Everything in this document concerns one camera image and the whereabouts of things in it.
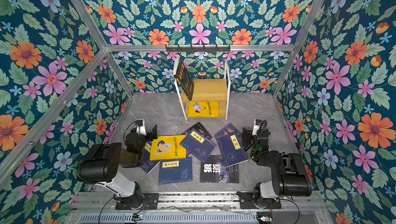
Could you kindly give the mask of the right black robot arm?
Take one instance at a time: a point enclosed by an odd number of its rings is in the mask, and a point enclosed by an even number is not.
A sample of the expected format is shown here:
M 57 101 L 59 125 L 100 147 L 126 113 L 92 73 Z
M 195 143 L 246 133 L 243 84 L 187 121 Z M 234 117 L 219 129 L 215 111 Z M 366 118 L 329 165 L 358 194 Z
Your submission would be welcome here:
M 259 182 L 251 194 L 253 207 L 279 209 L 280 197 L 309 197 L 312 183 L 302 158 L 297 153 L 284 153 L 269 149 L 270 132 L 267 128 L 257 131 L 243 128 L 242 143 L 250 151 L 251 160 L 271 172 L 268 182 Z

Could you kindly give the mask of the navy book yellow label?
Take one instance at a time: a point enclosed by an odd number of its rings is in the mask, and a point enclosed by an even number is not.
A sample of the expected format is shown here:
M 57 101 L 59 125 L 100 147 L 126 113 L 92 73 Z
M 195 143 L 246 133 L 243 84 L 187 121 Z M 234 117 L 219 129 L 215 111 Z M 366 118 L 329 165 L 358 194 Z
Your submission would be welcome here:
M 196 129 L 189 131 L 186 137 L 180 142 L 180 145 L 202 163 L 206 162 L 216 147 L 215 144 L 213 144 L 203 134 L 200 134 Z

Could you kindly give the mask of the yellow cartoon cover book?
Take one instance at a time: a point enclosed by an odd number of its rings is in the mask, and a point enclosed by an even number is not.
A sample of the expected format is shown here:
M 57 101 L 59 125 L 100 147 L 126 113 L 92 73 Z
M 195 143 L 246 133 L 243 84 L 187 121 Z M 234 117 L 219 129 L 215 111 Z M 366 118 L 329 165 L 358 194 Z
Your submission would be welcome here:
M 186 135 L 159 136 L 152 141 L 150 161 L 185 159 L 187 150 L 180 145 Z

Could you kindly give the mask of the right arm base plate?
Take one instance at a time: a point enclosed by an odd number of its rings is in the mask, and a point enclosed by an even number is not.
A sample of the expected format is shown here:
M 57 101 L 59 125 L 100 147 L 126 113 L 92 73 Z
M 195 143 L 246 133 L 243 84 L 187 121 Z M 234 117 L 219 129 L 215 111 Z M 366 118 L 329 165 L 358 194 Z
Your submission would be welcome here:
M 279 199 L 262 198 L 259 193 L 237 192 L 241 209 L 278 210 L 282 208 Z

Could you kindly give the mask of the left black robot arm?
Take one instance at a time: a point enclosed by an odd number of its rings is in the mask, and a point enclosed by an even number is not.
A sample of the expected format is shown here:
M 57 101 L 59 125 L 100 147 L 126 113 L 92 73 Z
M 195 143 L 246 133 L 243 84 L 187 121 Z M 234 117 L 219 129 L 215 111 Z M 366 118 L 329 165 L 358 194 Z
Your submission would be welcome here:
M 157 209 L 158 193 L 142 193 L 137 182 L 119 172 L 119 167 L 141 168 L 144 160 L 149 158 L 146 155 L 148 142 L 157 137 L 157 126 L 146 133 L 140 124 L 125 137 L 126 149 L 120 142 L 93 145 L 78 166 L 77 179 L 113 192 L 117 210 Z

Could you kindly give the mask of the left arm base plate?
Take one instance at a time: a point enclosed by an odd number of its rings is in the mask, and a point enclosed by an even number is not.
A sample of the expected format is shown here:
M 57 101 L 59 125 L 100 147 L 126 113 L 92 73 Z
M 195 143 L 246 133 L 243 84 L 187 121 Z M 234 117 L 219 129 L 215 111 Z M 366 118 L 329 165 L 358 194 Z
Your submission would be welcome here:
M 143 194 L 135 192 L 129 197 L 113 196 L 116 210 L 156 210 L 158 205 L 158 193 Z

